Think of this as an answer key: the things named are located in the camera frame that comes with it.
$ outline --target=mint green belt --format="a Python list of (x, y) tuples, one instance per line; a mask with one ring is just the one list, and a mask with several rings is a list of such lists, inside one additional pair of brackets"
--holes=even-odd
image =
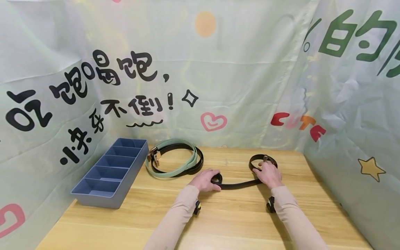
[[(174, 171), (171, 172), (167, 172), (167, 173), (156, 173), (152, 170), (152, 168), (149, 166), (149, 163), (151, 164), (151, 160), (153, 159), (156, 162), (156, 165), (158, 166), (159, 164), (159, 159), (161, 157), (161, 153), (158, 150), (159, 148), (163, 148), (172, 144), (186, 144), (188, 145), (190, 148), (192, 148), (193, 153), (192, 153), (192, 157), (182, 166), (180, 166), (179, 168), (175, 169)], [(159, 144), (157, 144), (154, 148), (152, 148), (145, 160), (146, 163), (146, 169), (147, 171), (154, 177), (157, 178), (170, 178), (173, 176), (176, 176), (182, 172), (184, 172), (185, 170), (192, 168), (196, 163), (197, 163), (197, 149), (196, 147), (188, 142), (187, 140), (183, 140), (183, 139), (169, 139), (169, 140), (165, 140), (163, 142), (160, 142)]]

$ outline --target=belt buckle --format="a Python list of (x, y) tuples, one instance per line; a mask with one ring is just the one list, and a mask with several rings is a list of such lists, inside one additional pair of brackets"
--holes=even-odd
[(161, 153), (157, 147), (152, 148), (147, 154), (147, 160), (149, 162), (151, 162), (152, 158), (154, 159), (154, 161), (156, 162), (156, 166), (158, 167), (160, 165), (159, 159), (161, 158)]

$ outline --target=table surface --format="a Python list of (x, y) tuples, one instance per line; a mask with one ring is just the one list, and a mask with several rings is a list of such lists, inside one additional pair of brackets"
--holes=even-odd
[[(248, 160), (269, 154), (283, 173), (283, 182), (330, 249), (372, 249), (340, 204), (294, 151), (200, 148), (204, 169), (220, 169), (224, 183), (253, 179)], [(171, 171), (191, 156), (173, 150), (160, 159), (160, 169)], [(142, 167), (118, 210), (82, 206), (66, 210), (37, 250), (142, 249), (153, 230), (193, 176), (156, 179)], [(201, 193), (202, 210), (186, 225), (176, 249), (294, 249), (276, 214), (266, 212), (268, 188), (261, 184), (239, 190)]]

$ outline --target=blue plastic organizer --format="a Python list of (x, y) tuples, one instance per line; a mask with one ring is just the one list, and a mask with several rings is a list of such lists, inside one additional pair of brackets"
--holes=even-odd
[(148, 152), (147, 140), (117, 139), (71, 194), (85, 206), (119, 209)]

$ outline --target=yellow star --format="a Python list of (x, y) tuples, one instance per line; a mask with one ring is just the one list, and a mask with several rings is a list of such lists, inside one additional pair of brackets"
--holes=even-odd
[(386, 171), (381, 169), (376, 165), (375, 157), (371, 157), (368, 160), (358, 159), (358, 162), (361, 165), (361, 173), (369, 174), (372, 176), (377, 182), (380, 182), (379, 174), (385, 174)]

